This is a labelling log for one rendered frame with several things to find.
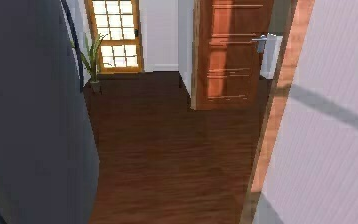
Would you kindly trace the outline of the dark grey fridge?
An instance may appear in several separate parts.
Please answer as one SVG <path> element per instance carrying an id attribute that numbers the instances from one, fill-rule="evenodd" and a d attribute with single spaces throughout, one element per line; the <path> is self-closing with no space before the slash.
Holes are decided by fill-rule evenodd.
<path id="1" fill-rule="evenodd" d="M 84 0 L 0 0 L 0 224 L 89 224 L 99 158 L 71 46 Z"/>

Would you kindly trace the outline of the green house plant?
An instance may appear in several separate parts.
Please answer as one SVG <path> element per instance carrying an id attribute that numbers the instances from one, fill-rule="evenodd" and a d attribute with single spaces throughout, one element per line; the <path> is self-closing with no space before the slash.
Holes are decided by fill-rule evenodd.
<path id="1" fill-rule="evenodd" d="M 99 34 L 91 45 L 88 44 L 88 38 L 84 37 L 84 46 L 87 51 L 86 54 L 80 52 L 80 59 L 85 69 L 90 74 L 90 86 L 94 93 L 101 93 L 101 84 L 98 79 L 98 51 L 105 35 Z"/>

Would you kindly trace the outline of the wooden glazed door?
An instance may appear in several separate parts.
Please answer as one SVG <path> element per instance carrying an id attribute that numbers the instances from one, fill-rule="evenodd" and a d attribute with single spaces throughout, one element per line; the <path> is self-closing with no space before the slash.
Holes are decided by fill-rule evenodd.
<path id="1" fill-rule="evenodd" d="M 101 74 L 143 70 L 139 0 L 85 0 L 92 38 L 105 35 L 100 45 Z M 134 30 L 139 30 L 135 37 Z"/>

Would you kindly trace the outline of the white cabinet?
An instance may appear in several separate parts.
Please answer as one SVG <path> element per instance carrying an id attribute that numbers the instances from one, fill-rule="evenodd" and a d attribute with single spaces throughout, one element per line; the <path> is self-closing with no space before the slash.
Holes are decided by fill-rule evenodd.
<path id="1" fill-rule="evenodd" d="M 272 79 L 275 74 L 275 68 L 282 44 L 282 36 L 268 33 L 267 41 L 264 47 L 263 59 L 260 69 L 260 75 L 266 79 Z"/>

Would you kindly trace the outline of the brown wooden room door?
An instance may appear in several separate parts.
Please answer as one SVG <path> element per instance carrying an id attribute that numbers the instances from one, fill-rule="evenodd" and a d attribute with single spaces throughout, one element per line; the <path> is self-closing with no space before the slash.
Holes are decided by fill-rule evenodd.
<path id="1" fill-rule="evenodd" d="M 243 109 L 253 103 L 263 53 L 252 39 L 267 36 L 274 1 L 195 0 L 192 109 Z"/>

